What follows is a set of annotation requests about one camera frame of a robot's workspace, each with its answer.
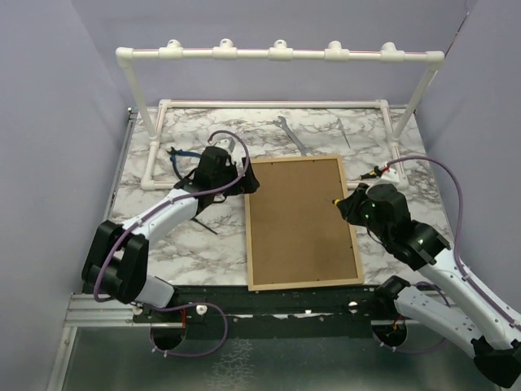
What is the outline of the wooden picture frame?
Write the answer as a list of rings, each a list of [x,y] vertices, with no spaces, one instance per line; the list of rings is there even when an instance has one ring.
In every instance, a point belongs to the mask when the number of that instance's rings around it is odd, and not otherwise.
[[[348,195],[340,156],[255,159],[245,197],[251,291],[357,285],[364,272],[353,227],[322,198]]]

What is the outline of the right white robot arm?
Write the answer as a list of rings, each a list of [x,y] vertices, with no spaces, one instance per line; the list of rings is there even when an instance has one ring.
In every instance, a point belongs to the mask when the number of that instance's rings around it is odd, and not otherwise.
[[[405,196],[392,184],[360,184],[333,203],[343,220],[367,229],[455,304],[451,309],[391,277],[374,298],[375,312],[385,319],[399,313],[424,324],[463,350],[488,380],[512,387],[520,377],[520,313],[471,273],[436,229],[411,218]]]

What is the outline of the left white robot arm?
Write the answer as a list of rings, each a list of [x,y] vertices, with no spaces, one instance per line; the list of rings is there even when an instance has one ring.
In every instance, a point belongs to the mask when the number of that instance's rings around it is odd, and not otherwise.
[[[177,317],[180,302],[175,288],[148,274],[150,246],[215,203],[216,196],[254,193],[260,186],[250,156],[242,169],[223,147],[206,147],[198,165],[158,203],[123,223],[110,220],[96,230],[81,278],[93,288],[97,302],[150,305],[158,319]]]

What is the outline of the black yellow screwdriver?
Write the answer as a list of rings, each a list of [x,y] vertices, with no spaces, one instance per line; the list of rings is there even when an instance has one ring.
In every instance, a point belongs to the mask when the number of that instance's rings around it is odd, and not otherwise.
[[[381,173],[379,171],[375,171],[375,170],[371,170],[370,172],[368,173],[365,173],[365,174],[362,174],[359,179],[361,181],[364,181],[364,180],[370,180],[370,179],[376,179],[376,178],[380,178],[381,177]]]

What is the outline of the large grey wrench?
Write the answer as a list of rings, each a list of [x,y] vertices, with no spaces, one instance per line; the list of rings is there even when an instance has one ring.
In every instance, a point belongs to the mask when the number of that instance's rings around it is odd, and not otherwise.
[[[289,139],[296,145],[302,156],[311,156],[313,154],[312,151],[307,148],[290,129],[284,116],[278,116],[278,119],[274,121],[274,124],[285,132]]]

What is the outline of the white PVC pipe rack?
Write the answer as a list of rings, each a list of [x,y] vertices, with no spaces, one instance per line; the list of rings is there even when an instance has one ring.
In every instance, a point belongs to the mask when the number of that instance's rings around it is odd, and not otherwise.
[[[445,54],[442,51],[408,52],[398,50],[394,43],[386,42],[379,51],[351,51],[343,48],[339,41],[330,42],[323,50],[296,50],[287,46],[287,42],[278,39],[267,49],[239,49],[229,38],[221,39],[213,48],[183,48],[181,43],[172,39],[164,47],[158,49],[134,49],[119,47],[116,49],[117,62],[120,65],[137,106],[139,115],[149,138],[149,152],[144,174],[141,177],[141,188],[145,191],[170,190],[172,182],[154,179],[155,161],[160,149],[161,133],[164,117],[170,108],[284,108],[284,109],[378,109],[383,116],[387,143],[392,157],[401,156],[399,142],[401,135],[414,114],[428,86],[440,71]],[[297,60],[324,61],[330,63],[348,63],[357,61],[378,62],[381,64],[421,63],[427,70],[418,83],[409,103],[405,106],[400,120],[392,123],[390,106],[385,99],[362,101],[222,101],[222,100],[172,100],[161,99],[158,103],[156,119],[152,119],[146,100],[139,84],[134,63],[138,60],[183,60],[212,59],[223,61],[235,60],[268,60],[273,62],[291,62]]]

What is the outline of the orange handled screwdriver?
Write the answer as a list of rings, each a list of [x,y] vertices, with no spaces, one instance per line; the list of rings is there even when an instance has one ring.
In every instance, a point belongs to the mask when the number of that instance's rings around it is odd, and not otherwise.
[[[205,225],[204,223],[202,223],[200,220],[196,219],[195,217],[191,219],[191,221],[199,224],[200,226],[202,226],[204,229],[210,231],[211,233],[213,233],[214,235],[218,235],[218,233],[216,231],[214,231],[212,228],[210,228],[209,226]]]

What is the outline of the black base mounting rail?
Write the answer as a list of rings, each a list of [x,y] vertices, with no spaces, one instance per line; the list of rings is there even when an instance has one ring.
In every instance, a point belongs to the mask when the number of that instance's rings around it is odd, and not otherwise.
[[[376,285],[260,292],[185,285],[177,288],[169,311],[146,306],[134,322],[192,340],[369,338],[374,325],[392,325],[397,316],[393,299]]]

